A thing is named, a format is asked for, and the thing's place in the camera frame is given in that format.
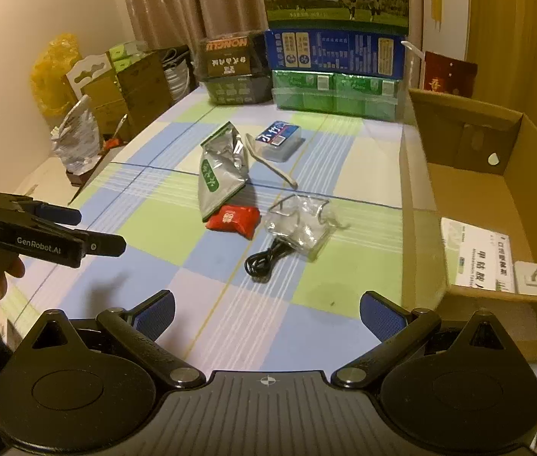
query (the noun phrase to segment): blue box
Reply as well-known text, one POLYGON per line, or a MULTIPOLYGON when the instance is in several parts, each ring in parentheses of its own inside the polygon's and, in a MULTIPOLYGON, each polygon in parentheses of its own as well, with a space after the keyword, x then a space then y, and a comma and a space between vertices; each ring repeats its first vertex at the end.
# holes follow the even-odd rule
POLYGON ((268 30, 273 70, 330 71, 402 80, 406 50, 401 36, 336 30, 268 30))

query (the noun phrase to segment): metal screw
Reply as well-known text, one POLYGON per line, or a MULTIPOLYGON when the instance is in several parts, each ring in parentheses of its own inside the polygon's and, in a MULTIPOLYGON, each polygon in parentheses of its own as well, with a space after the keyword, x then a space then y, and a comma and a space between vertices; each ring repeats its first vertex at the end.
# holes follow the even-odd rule
POLYGON ((201 374, 196 368, 179 367, 173 370, 170 376, 175 382, 186 383, 197 380, 201 374))
POLYGON ((342 380, 342 382, 345 382, 347 384, 353 384, 361 382, 363 379, 365 379, 366 373, 361 368, 344 367, 338 370, 338 372, 336 373, 336 377, 342 380))

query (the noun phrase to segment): silver snack bag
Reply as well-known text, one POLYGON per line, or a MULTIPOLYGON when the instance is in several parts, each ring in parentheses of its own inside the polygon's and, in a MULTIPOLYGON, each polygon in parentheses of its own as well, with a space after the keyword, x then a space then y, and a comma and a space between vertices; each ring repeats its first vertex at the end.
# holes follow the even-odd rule
POLYGON ((91 112, 91 98, 81 100, 68 112, 59 127, 51 131, 52 150, 66 170, 82 175, 99 162, 102 139, 91 112))
POLYGON ((230 122, 202 142, 198 206, 203 222, 245 186, 249 179, 243 138, 230 122))

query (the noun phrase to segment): green pattern label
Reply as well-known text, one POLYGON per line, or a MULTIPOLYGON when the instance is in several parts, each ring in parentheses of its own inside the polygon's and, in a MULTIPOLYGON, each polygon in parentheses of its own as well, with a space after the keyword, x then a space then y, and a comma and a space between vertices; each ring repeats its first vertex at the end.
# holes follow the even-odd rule
POLYGON ((205 180, 205 185, 210 192, 215 192, 220 187, 218 179, 214 175, 214 171, 211 169, 209 161, 203 159, 201 163, 201 173, 203 174, 203 179, 205 180))

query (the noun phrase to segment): clear plastic bag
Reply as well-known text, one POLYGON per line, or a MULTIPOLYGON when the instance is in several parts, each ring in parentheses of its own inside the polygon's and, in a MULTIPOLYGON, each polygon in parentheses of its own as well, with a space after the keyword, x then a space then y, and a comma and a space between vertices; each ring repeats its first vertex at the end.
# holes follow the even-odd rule
POLYGON ((342 227, 329 203, 327 199, 293 194, 268 210, 266 230, 287 241, 298 252, 313 257, 330 233, 342 227))
POLYGON ((49 42, 32 67, 30 84, 40 112, 45 117, 63 117, 76 103, 64 75, 82 59, 75 35, 62 34, 49 42))

